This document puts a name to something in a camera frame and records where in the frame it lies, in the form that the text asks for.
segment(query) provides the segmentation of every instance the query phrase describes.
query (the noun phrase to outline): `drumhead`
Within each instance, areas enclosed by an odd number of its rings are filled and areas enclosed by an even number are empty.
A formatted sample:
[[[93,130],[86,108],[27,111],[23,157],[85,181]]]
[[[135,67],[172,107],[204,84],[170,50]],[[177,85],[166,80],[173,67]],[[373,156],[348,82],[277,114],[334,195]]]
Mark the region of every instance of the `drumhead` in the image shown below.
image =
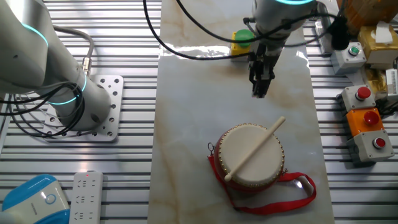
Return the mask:
[[[268,130],[254,124],[240,124],[223,136],[220,144],[220,163],[226,174],[235,168],[238,162],[253,149]],[[242,185],[269,184],[280,174],[284,156],[279,140],[272,136],[252,158],[233,176],[233,180]]]

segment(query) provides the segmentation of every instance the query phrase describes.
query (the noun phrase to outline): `green button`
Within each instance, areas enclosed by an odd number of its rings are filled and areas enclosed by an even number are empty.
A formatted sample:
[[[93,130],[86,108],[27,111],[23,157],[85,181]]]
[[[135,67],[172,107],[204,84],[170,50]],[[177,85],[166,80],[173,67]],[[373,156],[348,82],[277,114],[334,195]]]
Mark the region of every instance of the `green button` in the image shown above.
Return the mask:
[[[348,51],[348,53],[352,56],[357,56],[359,54],[359,48],[357,47],[351,47]]]
[[[252,39],[253,37],[254,37],[253,33],[248,29],[241,29],[237,31],[235,34],[235,40],[249,40]],[[246,48],[249,47],[250,44],[251,43],[243,43],[239,44],[239,46],[241,46],[242,48]]]

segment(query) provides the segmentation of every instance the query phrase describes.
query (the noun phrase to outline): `white marble board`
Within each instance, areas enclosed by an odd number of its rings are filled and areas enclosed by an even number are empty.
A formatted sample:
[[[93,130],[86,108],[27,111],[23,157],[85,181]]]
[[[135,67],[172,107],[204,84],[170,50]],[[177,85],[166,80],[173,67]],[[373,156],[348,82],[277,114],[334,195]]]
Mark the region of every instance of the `white marble board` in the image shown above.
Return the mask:
[[[245,28],[251,1],[182,1],[192,16],[219,35]],[[176,50],[195,56],[221,56],[229,44],[192,24],[174,0],[162,1],[161,38]],[[288,42],[304,41],[297,30]],[[247,65],[229,60],[202,62],[162,52],[159,60],[154,147],[150,177],[148,223],[334,223],[325,161],[305,47],[284,49],[264,99],[251,98]],[[217,142],[239,123],[270,126],[287,121],[275,135],[285,150],[289,172],[309,175],[316,199],[305,208],[258,216],[235,211],[207,160],[207,143]],[[239,205],[260,206],[307,196],[302,185],[277,184]]]

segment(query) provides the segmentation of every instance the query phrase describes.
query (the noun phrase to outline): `electrical outlet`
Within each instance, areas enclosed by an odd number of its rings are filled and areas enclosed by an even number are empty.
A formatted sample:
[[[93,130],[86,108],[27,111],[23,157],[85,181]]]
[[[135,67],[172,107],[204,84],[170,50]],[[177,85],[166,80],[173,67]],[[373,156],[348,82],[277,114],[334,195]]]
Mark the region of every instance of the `electrical outlet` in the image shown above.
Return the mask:
[[[75,174],[69,224],[100,223],[102,184],[103,174],[100,172]]]

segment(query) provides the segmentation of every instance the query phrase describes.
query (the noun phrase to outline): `aluminum profile table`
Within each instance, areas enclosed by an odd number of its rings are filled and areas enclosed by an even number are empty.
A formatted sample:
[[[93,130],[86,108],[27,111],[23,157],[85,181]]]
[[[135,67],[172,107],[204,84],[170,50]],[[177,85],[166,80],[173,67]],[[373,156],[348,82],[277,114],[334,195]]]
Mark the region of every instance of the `aluminum profile table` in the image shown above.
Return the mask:
[[[146,24],[142,2],[45,3],[55,25],[78,29],[94,38],[92,74],[124,77],[119,139],[112,144],[50,144],[28,137],[14,123],[7,123],[0,138],[0,206],[13,188],[43,173],[54,175],[70,199],[74,173],[98,170],[106,179],[101,223],[145,224],[160,51]],[[158,33],[161,4],[160,0],[148,1]],[[304,24],[304,33],[306,39],[315,36],[314,22]],[[72,35],[59,36],[81,61],[88,42]],[[347,133],[335,101],[335,96],[352,84],[334,74],[330,59],[320,55],[319,43],[308,45],[307,52],[336,224],[398,223],[398,156],[372,168],[353,169]],[[45,118],[41,112],[34,113]],[[30,116],[27,118],[40,127]],[[398,152],[397,120],[387,118],[384,125]]]

